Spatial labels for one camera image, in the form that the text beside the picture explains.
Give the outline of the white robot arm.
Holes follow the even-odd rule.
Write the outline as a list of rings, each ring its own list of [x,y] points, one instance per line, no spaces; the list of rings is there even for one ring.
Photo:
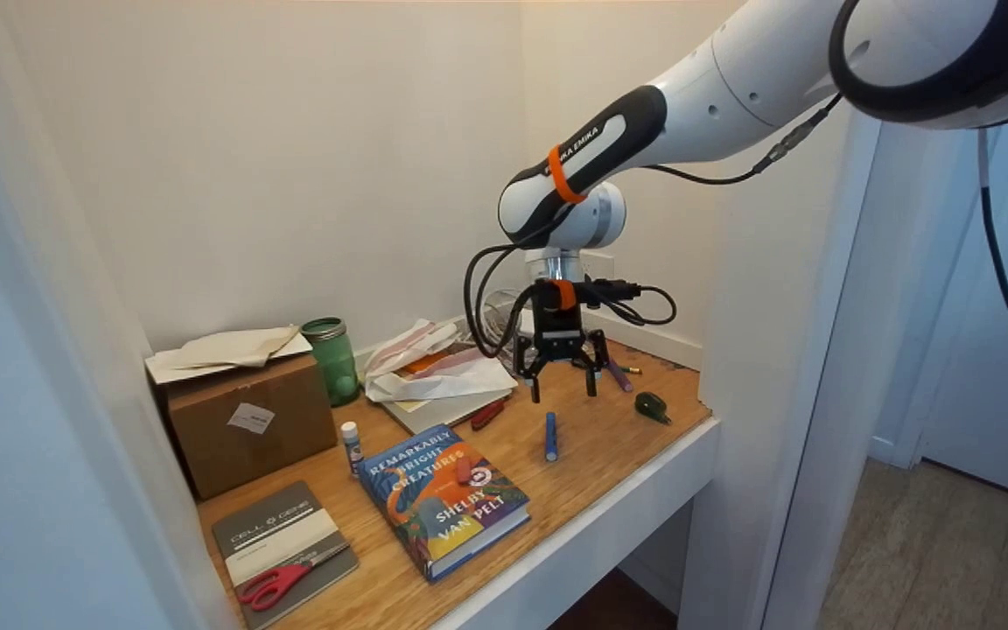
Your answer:
[[[610,176],[714,161],[839,96],[911,126],[1008,124],[1008,0],[747,0],[708,42],[600,110],[498,196],[524,247],[582,247],[588,193]]]

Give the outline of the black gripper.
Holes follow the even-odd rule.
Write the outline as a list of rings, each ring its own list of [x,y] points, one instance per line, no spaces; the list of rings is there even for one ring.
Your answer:
[[[540,279],[532,298],[536,344],[522,337],[513,344],[513,369],[529,380],[529,397],[544,400],[544,369],[546,358],[573,358],[573,369],[585,370],[585,392],[600,392],[600,375],[610,369],[607,334],[582,334],[582,300],[572,279]]]

